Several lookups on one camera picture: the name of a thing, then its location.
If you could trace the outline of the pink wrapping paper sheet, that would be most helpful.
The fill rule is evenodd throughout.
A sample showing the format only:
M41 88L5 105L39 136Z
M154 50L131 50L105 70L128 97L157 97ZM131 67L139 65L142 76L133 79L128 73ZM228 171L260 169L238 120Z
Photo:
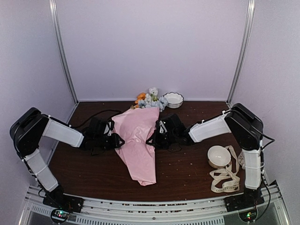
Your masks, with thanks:
M157 107L129 109L112 118L113 131L125 141L115 151L127 166L131 179L142 186L157 182L155 148L146 141L154 133L158 118Z

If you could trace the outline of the blue hydrangea flower stem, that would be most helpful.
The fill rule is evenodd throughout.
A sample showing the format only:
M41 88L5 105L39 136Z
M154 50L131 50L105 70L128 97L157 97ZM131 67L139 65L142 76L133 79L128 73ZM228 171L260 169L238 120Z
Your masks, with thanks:
M145 99L138 100L137 105L139 108L157 107L162 112L168 105L168 100L165 97L146 96Z

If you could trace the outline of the orange flower stem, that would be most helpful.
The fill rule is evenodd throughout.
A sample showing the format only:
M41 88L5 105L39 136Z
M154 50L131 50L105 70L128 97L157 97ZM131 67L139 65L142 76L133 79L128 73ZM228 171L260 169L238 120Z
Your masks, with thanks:
M146 98L146 93L145 93L145 92L140 93L140 94L136 97L135 104L138 104L138 102L139 102L140 100L144 100L145 98Z

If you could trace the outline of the small scalloped white bowl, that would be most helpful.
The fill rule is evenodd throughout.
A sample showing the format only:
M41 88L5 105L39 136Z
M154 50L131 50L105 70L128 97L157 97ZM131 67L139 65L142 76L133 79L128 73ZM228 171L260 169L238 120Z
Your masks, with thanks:
M169 92L163 95L168 101L167 107L176 109L182 106L184 97L177 92Z

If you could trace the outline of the white flower stem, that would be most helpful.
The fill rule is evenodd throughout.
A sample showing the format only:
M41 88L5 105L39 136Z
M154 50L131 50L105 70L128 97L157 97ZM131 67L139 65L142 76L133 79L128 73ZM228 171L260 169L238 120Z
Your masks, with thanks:
M147 103L158 101L158 89L156 87L148 89L145 95L145 101Z

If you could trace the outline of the cream printed ribbon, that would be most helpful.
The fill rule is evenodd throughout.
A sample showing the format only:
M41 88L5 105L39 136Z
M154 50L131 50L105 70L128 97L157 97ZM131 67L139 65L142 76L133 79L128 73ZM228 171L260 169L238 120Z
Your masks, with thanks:
M235 153L233 146L225 147L231 154L231 162L224 168L215 169L209 173L211 176L211 191L214 193L232 193L239 191L240 178L237 173L240 169L238 157Z

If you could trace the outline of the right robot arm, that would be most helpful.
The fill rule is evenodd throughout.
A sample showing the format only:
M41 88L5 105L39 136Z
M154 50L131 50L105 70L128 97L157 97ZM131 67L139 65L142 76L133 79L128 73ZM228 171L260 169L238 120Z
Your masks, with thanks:
M244 156L246 176L240 203L250 207L260 196L264 168L263 122L242 104L237 103L221 115L189 127L184 126L178 115L171 114L156 122L155 131L146 143L168 149L173 143L189 146L227 133L234 136Z

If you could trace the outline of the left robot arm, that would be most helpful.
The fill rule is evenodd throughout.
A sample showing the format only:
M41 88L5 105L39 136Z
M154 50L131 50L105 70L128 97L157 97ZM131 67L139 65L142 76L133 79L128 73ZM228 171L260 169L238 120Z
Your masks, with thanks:
M41 155L39 148L43 139L52 139L82 150L113 150L125 144L125 140L114 132L115 122L111 118L103 120L94 115L85 123L87 126L68 125L32 107L9 131L18 157L57 208L65 207L68 201L61 184Z

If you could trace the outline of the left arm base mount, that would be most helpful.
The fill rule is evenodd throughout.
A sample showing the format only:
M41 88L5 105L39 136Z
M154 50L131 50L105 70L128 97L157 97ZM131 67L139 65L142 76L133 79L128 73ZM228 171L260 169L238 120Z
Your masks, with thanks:
M83 207L84 199L80 197L74 197L69 195L63 195L62 197L54 198L46 196L43 199L43 204L51 206L53 208L63 209L67 212L80 213Z

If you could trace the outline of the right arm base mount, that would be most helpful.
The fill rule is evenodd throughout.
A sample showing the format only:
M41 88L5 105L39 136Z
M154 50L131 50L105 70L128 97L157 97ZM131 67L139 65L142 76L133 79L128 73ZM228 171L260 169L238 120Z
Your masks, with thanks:
M264 203L264 198L259 196L255 197L253 195L234 195L229 196L224 199L227 212L232 212L236 210L243 210L247 208L254 208L255 206Z

